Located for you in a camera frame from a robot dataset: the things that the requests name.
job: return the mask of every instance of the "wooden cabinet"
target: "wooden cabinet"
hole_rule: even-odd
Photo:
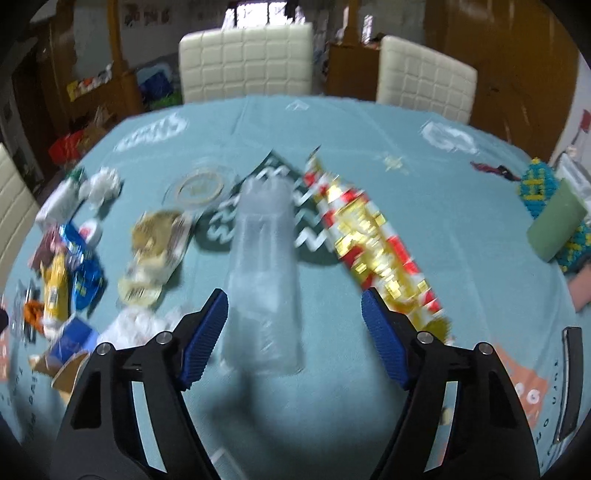
[[[349,1],[349,21],[343,41],[329,45],[326,95],[375,101],[378,91],[379,49],[359,41],[359,1]]]
[[[579,51],[540,0],[427,0],[427,46],[478,71],[470,124],[548,161],[576,85]]]

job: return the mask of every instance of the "wooden furniture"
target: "wooden furniture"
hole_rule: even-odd
[[[579,66],[576,45],[548,7],[539,0],[427,0],[423,25],[428,47],[478,71],[470,125],[548,161]]]
[[[329,45],[326,95],[375,101],[378,90],[379,49],[359,41],[359,0],[349,0],[349,19],[341,43]]]
[[[135,73],[129,69],[121,51],[118,0],[106,2],[113,78],[70,101],[67,85],[82,80],[73,73],[77,60],[73,34],[75,3],[76,0],[58,1],[56,15],[49,20],[45,35],[40,36],[41,82],[47,109],[59,136],[70,131],[73,121],[92,115],[99,106],[107,107],[118,122],[144,112]]]

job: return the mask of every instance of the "yellow bottle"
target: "yellow bottle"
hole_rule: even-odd
[[[51,262],[51,267],[48,269],[41,265],[41,276],[45,282],[43,324],[58,327],[56,320],[65,322],[68,319],[69,297],[66,255],[64,253],[56,254]]]

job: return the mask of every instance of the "white logo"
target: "white logo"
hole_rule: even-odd
[[[142,143],[153,144],[163,142],[184,132],[188,125],[189,122],[178,116],[176,112],[171,113],[127,135],[127,137],[117,143],[115,151],[124,152]]]
[[[421,130],[421,135],[434,147],[448,152],[460,150],[472,155],[478,153],[472,136],[445,124],[427,122]]]
[[[302,102],[301,100],[294,100],[288,106],[285,107],[285,110],[288,111],[297,111],[297,110],[308,110],[310,105],[307,103]]]

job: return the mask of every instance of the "pink object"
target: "pink object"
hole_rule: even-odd
[[[48,267],[56,253],[61,251],[64,245],[61,243],[60,234],[56,226],[49,227],[43,234],[41,243],[35,250],[33,256],[29,259],[29,268],[38,271],[41,264]]]
[[[569,292],[575,312],[583,310],[583,307],[591,301],[591,265],[585,265],[569,282]]]

